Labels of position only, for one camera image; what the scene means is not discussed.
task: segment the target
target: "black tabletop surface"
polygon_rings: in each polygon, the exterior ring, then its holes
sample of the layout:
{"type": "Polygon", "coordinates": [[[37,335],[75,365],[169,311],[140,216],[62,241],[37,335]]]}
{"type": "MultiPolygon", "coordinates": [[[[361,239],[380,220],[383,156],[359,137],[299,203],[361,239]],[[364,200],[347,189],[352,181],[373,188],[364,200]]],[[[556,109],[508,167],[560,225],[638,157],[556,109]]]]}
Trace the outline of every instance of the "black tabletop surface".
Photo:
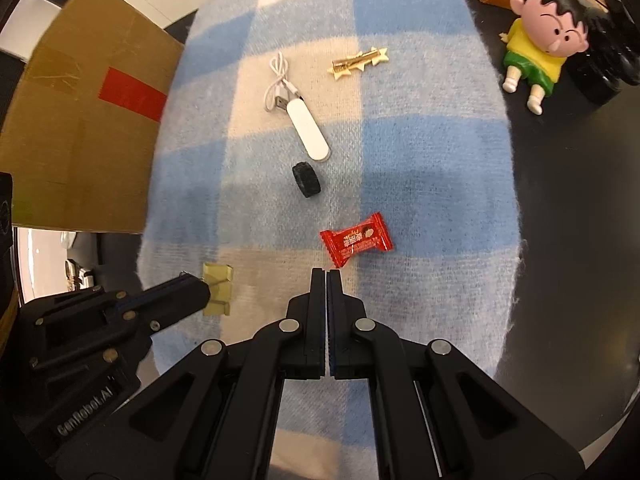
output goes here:
{"type": "MultiPolygon", "coordinates": [[[[467,0],[503,72],[516,16],[467,0]]],[[[505,94],[522,263],[497,381],[577,449],[620,418],[638,386],[640,88],[591,105],[565,73],[543,114],[505,94]]]]}

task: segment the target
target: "white shoe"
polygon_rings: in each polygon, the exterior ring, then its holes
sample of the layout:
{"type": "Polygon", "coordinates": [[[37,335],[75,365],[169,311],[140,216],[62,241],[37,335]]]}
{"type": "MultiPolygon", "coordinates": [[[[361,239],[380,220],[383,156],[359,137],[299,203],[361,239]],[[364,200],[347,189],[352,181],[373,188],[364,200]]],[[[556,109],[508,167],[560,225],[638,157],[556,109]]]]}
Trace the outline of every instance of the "white shoe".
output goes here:
{"type": "Polygon", "coordinates": [[[529,99],[527,100],[527,108],[529,110],[531,110],[533,113],[535,113],[536,115],[542,115],[542,106],[540,106],[540,104],[542,103],[542,100],[530,95],[529,99]]]}
{"type": "Polygon", "coordinates": [[[509,94],[513,94],[516,91],[517,87],[518,87],[518,82],[515,79],[512,79],[510,77],[505,79],[504,83],[502,83],[502,89],[505,92],[508,92],[509,94]]]}

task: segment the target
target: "white device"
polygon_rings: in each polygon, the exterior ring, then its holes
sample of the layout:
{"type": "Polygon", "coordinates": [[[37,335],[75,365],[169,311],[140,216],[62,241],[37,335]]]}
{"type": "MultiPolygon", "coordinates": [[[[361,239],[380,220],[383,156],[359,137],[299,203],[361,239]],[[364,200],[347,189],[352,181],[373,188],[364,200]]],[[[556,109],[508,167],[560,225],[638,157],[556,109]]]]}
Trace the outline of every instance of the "white device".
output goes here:
{"type": "Polygon", "coordinates": [[[287,114],[309,156],[318,162],[327,160],[331,150],[305,102],[300,97],[292,99],[287,104],[287,114]]]}

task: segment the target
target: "figurine eyebrow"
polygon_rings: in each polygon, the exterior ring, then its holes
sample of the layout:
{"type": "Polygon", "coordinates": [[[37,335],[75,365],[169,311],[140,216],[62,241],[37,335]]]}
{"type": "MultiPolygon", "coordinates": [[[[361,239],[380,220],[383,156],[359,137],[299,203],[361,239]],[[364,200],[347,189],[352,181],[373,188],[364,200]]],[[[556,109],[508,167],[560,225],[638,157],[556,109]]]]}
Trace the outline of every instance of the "figurine eyebrow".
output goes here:
{"type": "Polygon", "coordinates": [[[560,28],[562,28],[562,22],[558,19],[557,16],[554,16],[552,14],[540,14],[540,16],[551,16],[554,20],[556,20],[556,22],[558,22],[558,25],[560,25],[560,28]]]}

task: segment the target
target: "figurine leg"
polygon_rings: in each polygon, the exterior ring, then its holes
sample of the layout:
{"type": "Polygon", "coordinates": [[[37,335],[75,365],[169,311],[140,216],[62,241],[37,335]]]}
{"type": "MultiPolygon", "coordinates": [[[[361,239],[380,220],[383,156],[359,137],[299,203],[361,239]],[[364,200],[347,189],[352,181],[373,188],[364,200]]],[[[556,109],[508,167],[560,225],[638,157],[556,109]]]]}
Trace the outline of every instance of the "figurine leg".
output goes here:
{"type": "Polygon", "coordinates": [[[536,115],[542,115],[542,99],[545,97],[545,89],[540,85],[532,85],[529,99],[527,100],[527,108],[536,115]]]}
{"type": "Polygon", "coordinates": [[[504,79],[504,83],[502,83],[502,89],[509,94],[513,94],[518,87],[520,76],[522,76],[522,72],[517,66],[508,66],[507,77],[504,79]]]}

